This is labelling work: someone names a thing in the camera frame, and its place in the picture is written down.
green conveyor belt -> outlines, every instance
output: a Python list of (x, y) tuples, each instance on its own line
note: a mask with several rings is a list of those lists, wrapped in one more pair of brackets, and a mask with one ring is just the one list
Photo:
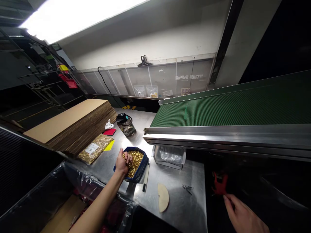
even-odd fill
[(310, 103), (311, 82), (297, 79), (164, 104), (150, 127), (307, 124)]

yellow paper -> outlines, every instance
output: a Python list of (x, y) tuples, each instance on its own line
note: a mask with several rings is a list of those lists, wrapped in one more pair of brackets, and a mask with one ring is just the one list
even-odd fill
[(109, 145), (104, 149), (104, 151), (106, 151), (106, 150), (111, 150), (113, 144), (114, 144), (114, 140), (111, 141), (111, 143), (109, 143)]

fluorescent light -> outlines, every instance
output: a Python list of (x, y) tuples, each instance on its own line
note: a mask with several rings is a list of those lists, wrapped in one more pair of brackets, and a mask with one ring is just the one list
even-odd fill
[(47, 0), (20, 28), (48, 44), (149, 0)]

hand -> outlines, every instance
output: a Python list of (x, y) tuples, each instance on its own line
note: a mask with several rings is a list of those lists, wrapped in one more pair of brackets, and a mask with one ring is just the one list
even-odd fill
[(237, 233), (269, 233), (267, 225), (233, 194), (224, 195), (229, 219)]
[(123, 149), (121, 148), (117, 157), (117, 161), (116, 161), (116, 172), (121, 172), (122, 174), (126, 175), (128, 170), (129, 170), (129, 163), (132, 162), (133, 157), (129, 156), (127, 152), (123, 152)]

stainless steel table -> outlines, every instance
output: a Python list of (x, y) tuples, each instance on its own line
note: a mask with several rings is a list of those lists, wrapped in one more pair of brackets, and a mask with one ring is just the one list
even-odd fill
[[(107, 184), (113, 175), (113, 167), (120, 148), (139, 147), (146, 152), (150, 161), (147, 190), (145, 193), (142, 191), (144, 180), (142, 177), (139, 184), (123, 181), (119, 192), (181, 232), (207, 232), (204, 165), (186, 160), (183, 169), (177, 170), (156, 164), (152, 157), (153, 145), (148, 145), (142, 138), (144, 128), (150, 126), (156, 114), (120, 108), (115, 110), (117, 114), (124, 112), (132, 117), (136, 135), (127, 139), (115, 122), (117, 131), (112, 136), (115, 139), (112, 149), (102, 152), (91, 165), (79, 160), (74, 163)], [(164, 184), (169, 193), (169, 205), (163, 213), (159, 213), (158, 183)], [(182, 184), (194, 187), (191, 191), (192, 196), (182, 188)]]

